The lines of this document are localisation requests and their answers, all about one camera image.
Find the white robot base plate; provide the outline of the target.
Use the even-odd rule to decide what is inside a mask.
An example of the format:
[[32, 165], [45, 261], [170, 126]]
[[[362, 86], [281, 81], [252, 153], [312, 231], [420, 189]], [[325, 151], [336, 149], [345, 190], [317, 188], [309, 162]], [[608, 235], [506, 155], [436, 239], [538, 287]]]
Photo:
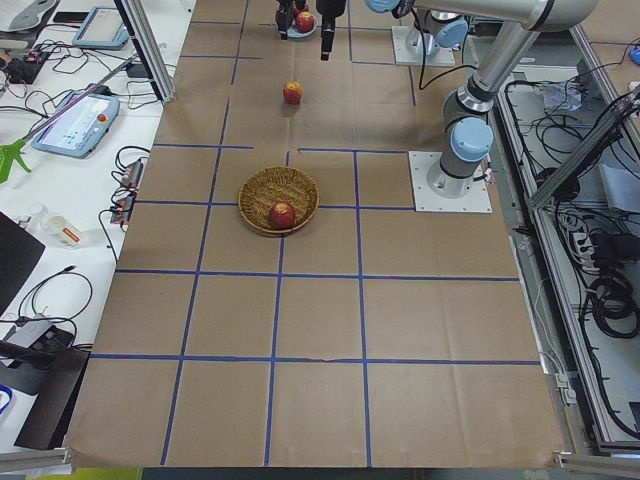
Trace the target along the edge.
[[409, 151], [414, 206], [417, 212], [477, 213], [492, 212], [489, 192], [478, 166], [471, 177], [448, 176], [440, 165], [441, 152]]

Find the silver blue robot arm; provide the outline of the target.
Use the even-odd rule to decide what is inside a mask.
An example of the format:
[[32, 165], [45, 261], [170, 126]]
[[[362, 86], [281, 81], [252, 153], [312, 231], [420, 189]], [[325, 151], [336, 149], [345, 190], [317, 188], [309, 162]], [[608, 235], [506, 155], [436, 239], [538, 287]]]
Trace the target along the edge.
[[[585, 20], [599, 1], [365, 1], [378, 14], [390, 12], [395, 18], [411, 13], [413, 8], [452, 13], [457, 16], [484, 16], [520, 24], [527, 32], [556, 32]], [[316, 1], [321, 15], [321, 61], [328, 61], [332, 52], [336, 19], [346, 9], [346, 1]], [[455, 33], [430, 33], [438, 47], [461, 44], [466, 36], [462, 27]]]
[[536, 31], [519, 23], [504, 23], [467, 83], [446, 98], [443, 106], [446, 142], [440, 159], [427, 174], [428, 184], [436, 194], [454, 199], [468, 193], [474, 172], [486, 159], [494, 141], [486, 114], [493, 107], [498, 87], [537, 37]]

